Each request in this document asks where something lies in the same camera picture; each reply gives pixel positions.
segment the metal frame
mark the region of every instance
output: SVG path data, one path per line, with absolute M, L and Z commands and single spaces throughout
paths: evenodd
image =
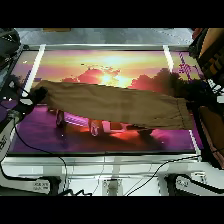
M 188 45 L 166 45 L 170 51 L 188 51 Z M 46 45 L 45 50 L 132 50 L 132 51 L 149 51 L 158 50 L 163 51 L 164 45 L 150 45 L 150 44 L 61 44 L 61 45 Z M 37 51 L 40 45 L 29 45 L 24 51 Z M 106 165 L 132 165 L 132 164 L 158 164 L 170 159 L 180 159 L 189 157 L 193 154 L 179 154 L 179 155 L 141 155 L 136 156 L 130 154 L 128 156 L 116 156 L 115 154 L 99 155 L 94 157 L 84 154 L 83 157 L 62 157 L 67 166 L 86 166 L 86 165 L 103 165 L 104 159 Z M 195 160 L 183 160 L 182 162 L 196 162 Z M 64 166 L 57 157 L 6 157 L 3 161 L 4 165 L 13 166 Z

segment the label on robot arm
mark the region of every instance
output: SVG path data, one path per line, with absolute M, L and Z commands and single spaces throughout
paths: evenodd
M 48 194 L 50 192 L 49 181 L 37 179 L 35 182 L 33 182 L 33 191 Z

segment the car wheel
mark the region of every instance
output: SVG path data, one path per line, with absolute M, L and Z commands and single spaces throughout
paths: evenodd
M 90 133 L 94 137 L 102 136 L 104 134 L 103 125 L 101 121 L 92 120 L 90 121 Z
M 59 110 L 57 113 L 56 125 L 59 128 L 63 128 L 66 125 L 65 118 L 64 118 L 64 112 L 61 110 Z
M 141 137 L 148 137 L 149 135 L 152 134 L 153 130 L 154 129 L 147 129 L 147 130 L 138 131 L 138 133 Z

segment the metal bracket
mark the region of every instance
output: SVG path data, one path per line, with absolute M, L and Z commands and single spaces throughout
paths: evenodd
M 122 180 L 121 179 L 104 180 L 102 190 L 103 190 L 102 192 L 103 196 L 122 196 L 123 195 Z

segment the sunset sky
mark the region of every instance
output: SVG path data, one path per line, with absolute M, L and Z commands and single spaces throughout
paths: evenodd
M 23 52 L 13 73 L 25 77 L 32 69 L 38 51 Z M 189 57 L 188 52 L 182 53 L 185 62 L 190 66 L 197 64 L 196 60 Z M 171 52 L 174 62 L 174 72 L 178 72 L 181 60 L 178 52 Z M 120 69 L 120 76 L 128 82 L 133 78 L 146 74 L 154 77 L 162 68 L 168 68 L 167 59 L 163 51 L 97 51 L 97 50 L 58 50 L 45 51 L 36 77 L 45 80 L 60 82 L 64 78 L 75 78 L 87 70 L 87 66 L 94 68 L 112 67 Z M 197 70 L 191 67 L 191 77 L 198 79 Z

